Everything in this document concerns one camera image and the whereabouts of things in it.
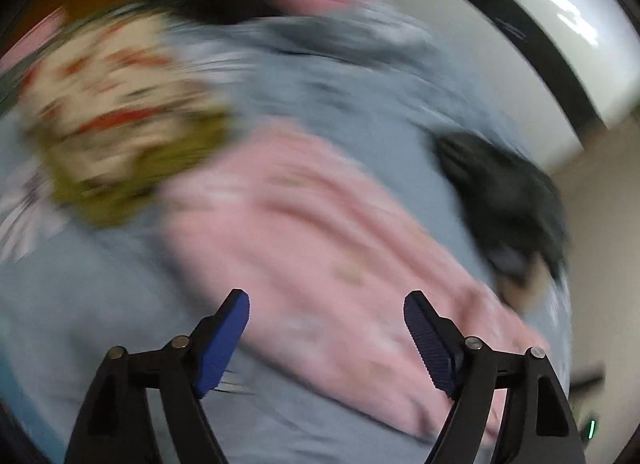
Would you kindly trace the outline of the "cartoon print folded cloth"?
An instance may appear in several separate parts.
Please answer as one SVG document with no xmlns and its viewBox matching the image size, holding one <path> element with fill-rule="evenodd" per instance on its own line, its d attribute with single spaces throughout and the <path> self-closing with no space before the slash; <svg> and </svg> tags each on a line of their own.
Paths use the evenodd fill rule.
<svg viewBox="0 0 640 464">
<path fill-rule="evenodd" d="M 190 73 L 160 12 L 104 16 L 26 71 L 17 103 L 56 202 L 89 224 L 128 221 L 166 179 L 228 139 L 224 96 Z"/>
</svg>

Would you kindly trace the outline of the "white black wardrobe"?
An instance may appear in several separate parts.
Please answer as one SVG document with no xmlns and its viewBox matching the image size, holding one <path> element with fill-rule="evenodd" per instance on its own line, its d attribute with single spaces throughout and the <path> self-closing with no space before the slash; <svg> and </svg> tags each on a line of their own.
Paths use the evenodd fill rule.
<svg viewBox="0 0 640 464">
<path fill-rule="evenodd" d="M 639 103 L 631 0 L 394 0 L 472 52 L 533 149 L 576 149 Z"/>
</svg>

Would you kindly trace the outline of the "black garment pile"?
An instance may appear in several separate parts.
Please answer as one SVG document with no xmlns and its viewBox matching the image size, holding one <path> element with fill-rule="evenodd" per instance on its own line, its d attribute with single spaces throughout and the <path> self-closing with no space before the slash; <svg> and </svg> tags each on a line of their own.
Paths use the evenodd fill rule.
<svg viewBox="0 0 640 464">
<path fill-rule="evenodd" d="M 543 262 L 552 279 L 564 269 L 564 208 L 552 179 L 505 146 L 470 132 L 433 139 L 440 169 L 456 190 L 476 245 L 495 272 L 524 284 Z"/>
</svg>

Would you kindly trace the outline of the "pink fleece garment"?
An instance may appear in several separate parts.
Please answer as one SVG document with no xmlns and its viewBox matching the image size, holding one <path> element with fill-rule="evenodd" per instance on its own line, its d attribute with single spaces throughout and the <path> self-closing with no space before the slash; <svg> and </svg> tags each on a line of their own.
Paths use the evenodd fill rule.
<svg viewBox="0 0 640 464">
<path fill-rule="evenodd" d="M 465 335 L 521 354 L 544 338 L 356 162 L 289 120 L 160 192 L 167 246 L 213 304 L 250 296 L 244 342 L 320 394 L 411 436 L 450 408 L 405 325 L 414 290 Z"/>
</svg>

